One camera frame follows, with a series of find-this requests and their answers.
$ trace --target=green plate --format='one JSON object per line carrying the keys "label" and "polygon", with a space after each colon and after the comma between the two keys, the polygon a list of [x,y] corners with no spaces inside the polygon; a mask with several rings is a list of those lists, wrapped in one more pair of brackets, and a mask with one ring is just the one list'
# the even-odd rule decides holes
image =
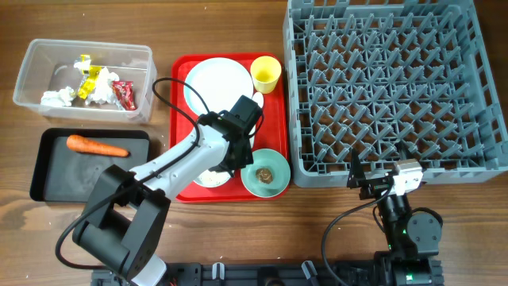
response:
{"label": "green plate", "polygon": [[[286,158],[272,149],[260,149],[252,153],[254,163],[241,169],[241,181],[245,188],[260,198],[274,197],[286,189],[291,178],[291,170]],[[273,176],[269,184],[256,178],[256,171],[268,168]]]}

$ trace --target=black tray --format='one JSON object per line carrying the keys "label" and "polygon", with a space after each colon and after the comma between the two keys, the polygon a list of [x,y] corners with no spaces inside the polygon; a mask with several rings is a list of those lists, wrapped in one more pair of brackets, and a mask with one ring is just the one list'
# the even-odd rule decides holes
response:
{"label": "black tray", "polygon": [[[126,158],[83,154],[67,147],[77,134],[130,151]],[[141,130],[51,128],[42,134],[30,197],[37,202],[85,203],[99,175],[112,164],[124,170],[148,161],[149,136]]]}

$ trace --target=yellow cup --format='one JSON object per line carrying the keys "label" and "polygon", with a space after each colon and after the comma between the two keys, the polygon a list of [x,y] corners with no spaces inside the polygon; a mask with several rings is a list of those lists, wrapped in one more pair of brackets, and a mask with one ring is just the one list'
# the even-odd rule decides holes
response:
{"label": "yellow cup", "polygon": [[251,65],[251,76],[254,87],[262,94],[272,92],[277,85],[283,68],[280,62],[271,56],[260,56]]}

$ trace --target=carrot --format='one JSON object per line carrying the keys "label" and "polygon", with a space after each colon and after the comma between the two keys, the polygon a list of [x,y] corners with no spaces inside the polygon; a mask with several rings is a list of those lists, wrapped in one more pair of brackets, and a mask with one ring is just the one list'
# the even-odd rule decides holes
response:
{"label": "carrot", "polygon": [[79,135],[69,136],[67,139],[67,147],[72,151],[81,153],[92,153],[116,157],[127,157],[129,155],[129,151],[125,149],[86,139],[85,137]]}

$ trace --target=wooden table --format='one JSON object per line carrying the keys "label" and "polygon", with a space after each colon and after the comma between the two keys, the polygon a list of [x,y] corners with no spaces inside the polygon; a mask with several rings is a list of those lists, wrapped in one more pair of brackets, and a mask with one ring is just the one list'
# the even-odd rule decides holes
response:
{"label": "wooden table", "polygon": [[[66,2],[47,0],[47,2]],[[506,1],[478,1],[483,35],[508,112]],[[12,101],[14,84],[34,38],[146,44],[159,77],[190,53],[269,51],[283,58],[285,1],[223,1],[111,5],[0,5],[0,285],[87,285],[90,273],[61,265],[54,245],[82,205],[33,202],[30,178],[41,134],[50,127],[139,128],[166,147],[168,110],[156,102],[143,126],[42,118]],[[485,184],[425,186],[410,195],[413,207],[431,207],[445,225],[441,254],[447,285],[508,284],[508,175]],[[360,204],[357,191],[302,189],[270,202],[171,205],[157,253],[172,262],[203,264],[320,260],[323,230]],[[131,216],[132,211],[124,210]],[[329,237],[336,259],[370,259],[387,248],[370,210],[345,219]],[[71,242],[64,255],[96,263]]]}

